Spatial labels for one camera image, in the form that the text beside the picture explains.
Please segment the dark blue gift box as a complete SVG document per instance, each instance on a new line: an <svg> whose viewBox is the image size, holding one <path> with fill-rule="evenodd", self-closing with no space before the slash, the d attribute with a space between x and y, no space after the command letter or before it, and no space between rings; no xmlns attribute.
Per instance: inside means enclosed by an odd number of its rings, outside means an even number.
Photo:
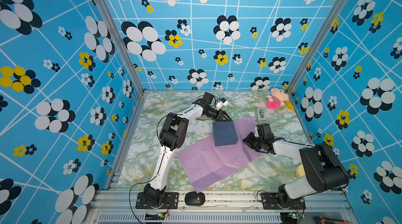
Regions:
<svg viewBox="0 0 402 224"><path fill-rule="evenodd" d="M218 121L213 123L213 137L215 146L234 145L238 135L233 121Z"/></svg>

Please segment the purple wrapping paper sheet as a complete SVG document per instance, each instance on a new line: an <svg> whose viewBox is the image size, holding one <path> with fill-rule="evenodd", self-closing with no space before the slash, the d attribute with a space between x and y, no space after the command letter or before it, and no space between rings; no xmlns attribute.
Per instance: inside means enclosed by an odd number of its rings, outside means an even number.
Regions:
<svg viewBox="0 0 402 224"><path fill-rule="evenodd" d="M238 135L236 144L215 146L212 133L178 153L187 178L197 193L231 176L262 155L243 142L248 134L255 132L255 120L243 117L234 125Z"/></svg>

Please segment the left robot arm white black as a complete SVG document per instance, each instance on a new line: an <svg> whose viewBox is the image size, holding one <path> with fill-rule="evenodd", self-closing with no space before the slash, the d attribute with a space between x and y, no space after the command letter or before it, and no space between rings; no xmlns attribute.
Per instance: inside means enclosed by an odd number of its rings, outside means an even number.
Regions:
<svg viewBox="0 0 402 224"><path fill-rule="evenodd" d="M213 121L229 122L232 119L222 110L222 107L226 105L228 105L226 98L218 98L211 93L204 93L202 97L196 98L182 112L168 113L162 118L164 124L162 129L157 132L160 142L158 162L151 180L145 182L143 190L146 200L153 207L161 206L164 201L167 176L172 159L186 139L189 123L203 116Z"/></svg>

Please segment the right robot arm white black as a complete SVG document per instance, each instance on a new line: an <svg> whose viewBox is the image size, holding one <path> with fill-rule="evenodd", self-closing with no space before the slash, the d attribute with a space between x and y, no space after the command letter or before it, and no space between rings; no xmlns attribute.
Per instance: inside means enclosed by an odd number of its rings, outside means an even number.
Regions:
<svg viewBox="0 0 402 224"><path fill-rule="evenodd" d="M332 189L343 189L350 182L349 175L332 148L325 144L301 144L276 137L267 123L256 126L243 142L259 153L283 155L298 160L305 175L278 188L276 203L290 208L298 200Z"/></svg>

